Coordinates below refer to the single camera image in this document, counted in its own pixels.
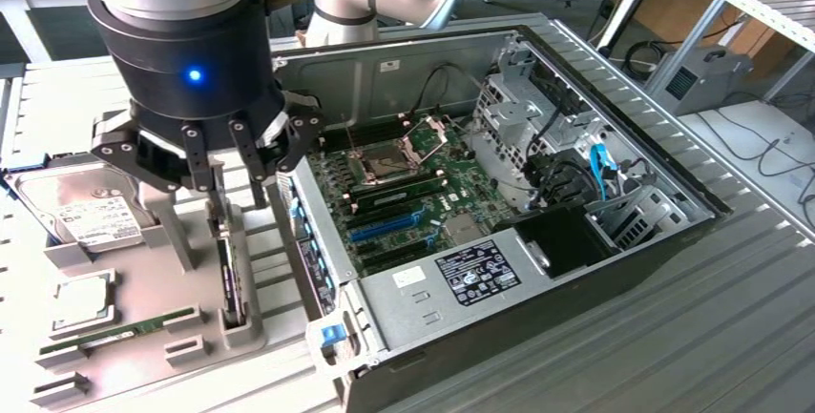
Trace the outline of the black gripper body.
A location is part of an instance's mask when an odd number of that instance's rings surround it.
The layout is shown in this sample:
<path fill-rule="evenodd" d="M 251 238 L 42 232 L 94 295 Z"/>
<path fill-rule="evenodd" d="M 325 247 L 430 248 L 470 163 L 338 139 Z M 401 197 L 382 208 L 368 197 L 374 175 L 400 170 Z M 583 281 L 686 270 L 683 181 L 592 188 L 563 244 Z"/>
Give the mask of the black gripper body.
<path fill-rule="evenodd" d="M 210 146 L 233 144 L 230 123 L 261 137 L 285 106 L 274 81 L 265 0 L 202 18 L 130 17 L 100 0 L 91 15 L 135 102 L 140 128 L 179 145 L 194 122 Z"/>

